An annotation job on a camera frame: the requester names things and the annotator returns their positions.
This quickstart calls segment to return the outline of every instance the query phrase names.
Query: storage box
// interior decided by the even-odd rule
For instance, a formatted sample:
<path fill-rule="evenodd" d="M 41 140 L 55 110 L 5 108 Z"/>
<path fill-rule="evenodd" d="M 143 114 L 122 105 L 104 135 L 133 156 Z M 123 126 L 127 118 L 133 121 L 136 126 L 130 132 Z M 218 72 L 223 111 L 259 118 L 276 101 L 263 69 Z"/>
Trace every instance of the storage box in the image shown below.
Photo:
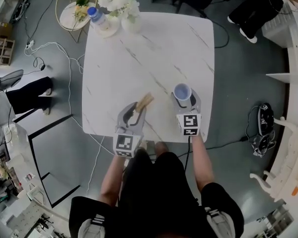
<path fill-rule="evenodd" d="M 12 35 L 12 25 L 9 23 L 0 23 L 0 38 L 10 39 Z"/>

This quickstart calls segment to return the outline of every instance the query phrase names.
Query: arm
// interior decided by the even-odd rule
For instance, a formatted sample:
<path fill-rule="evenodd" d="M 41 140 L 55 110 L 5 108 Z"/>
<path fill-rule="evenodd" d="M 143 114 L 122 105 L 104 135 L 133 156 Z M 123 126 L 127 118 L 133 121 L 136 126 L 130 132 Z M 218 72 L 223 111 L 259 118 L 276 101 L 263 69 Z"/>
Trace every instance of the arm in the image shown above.
<path fill-rule="evenodd" d="M 212 163 L 205 149 L 201 135 L 192 136 L 193 168 L 199 191 L 211 182 L 214 182 Z"/>
<path fill-rule="evenodd" d="M 123 177 L 125 158 L 114 156 L 100 189 L 98 201 L 115 206 Z"/>

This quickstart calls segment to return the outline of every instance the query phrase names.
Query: wooden stick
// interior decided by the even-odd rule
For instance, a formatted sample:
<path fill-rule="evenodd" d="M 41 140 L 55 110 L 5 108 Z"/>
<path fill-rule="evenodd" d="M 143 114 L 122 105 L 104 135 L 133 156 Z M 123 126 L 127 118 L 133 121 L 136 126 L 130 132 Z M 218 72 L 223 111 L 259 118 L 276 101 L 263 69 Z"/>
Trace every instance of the wooden stick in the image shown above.
<path fill-rule="evenodd" d="M 151 95 L 151 93 L 147 93 L 140 101 L 138 101 L 136 105 L 136 112 L 140 113 L 140 111 L 148 106 L 151 101 L 154 100 L 154 97 Z"/>

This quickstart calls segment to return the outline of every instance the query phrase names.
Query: foot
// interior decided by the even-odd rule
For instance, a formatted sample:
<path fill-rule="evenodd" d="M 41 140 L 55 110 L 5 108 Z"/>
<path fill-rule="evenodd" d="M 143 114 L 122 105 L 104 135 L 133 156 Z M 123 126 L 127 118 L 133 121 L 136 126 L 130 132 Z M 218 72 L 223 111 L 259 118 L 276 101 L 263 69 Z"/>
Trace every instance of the foot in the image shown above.
<path fill-rule="evenodd" d="M 146 140 L 141 141 L 139 148 L 144 148 L 145 150 L 147 150 L 147 141 Z"/>
<path fill-rule="evenodd" d="M 46 116 L 48 116 L 51 112 L 51 108 L 47 108 L 45 110 L 43 110 L 43 114 L 45 114 Z"/>
<path fill-rule="evenodd" d="M 165 142 L 158 142 L 154 145 L 154 153 L 156 154 L 157 158 L 165 152 L 168 152 L 169 148 L 167 147 Z"/>
<path fill-rule="evenodd" d="M 227 16 L 227 20 L 229 21 L 229 23 L 236 24 L 235 22 L 233 22 L 233 21 L 229 18 L 229 16 Z"/>
<path fill-rule="evenodd" d="M 52 94 L 52 89 L 49 88 L 48 90 L 46 90 L 45 95 L 46 96 L 50 96 Z"/>
<path fill-rule="evenodd" d="M 256 37 L 256 36 L 254 36 L 254 38 L 252 38 L 252 39 L 249 39 L 249 38 L 246 36 L 246 34 L 243 32 L 243 30 L 242 30 L 241 28 L 239 29 L 239 31 L 240 31 L 240 33 L 241 33 L 246 39 L 248 39 L 249 42 L 254 43 L 254 44 L 257 42 L 257 37 Z"/>

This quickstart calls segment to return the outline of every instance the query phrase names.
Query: white marble table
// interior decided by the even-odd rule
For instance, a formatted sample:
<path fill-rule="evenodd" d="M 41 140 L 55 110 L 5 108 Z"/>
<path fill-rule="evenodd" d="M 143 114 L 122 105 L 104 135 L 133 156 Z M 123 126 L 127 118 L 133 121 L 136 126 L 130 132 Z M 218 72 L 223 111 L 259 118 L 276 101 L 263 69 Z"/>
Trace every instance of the white marble table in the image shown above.
<path fill-rule="evenodd" d="M 113 136 L 118 113 L 151 92 L 144 139 L 187 142 L 180 134 L 170 94 L 187 83 L 201 98 L 201 134 L 207 139 L 214 84 L 213 24 L 198 17 L 142 12 L 142 30 L 120 29 L 102 39 L 89 29 L 82 87 L 86 133 Z"/>

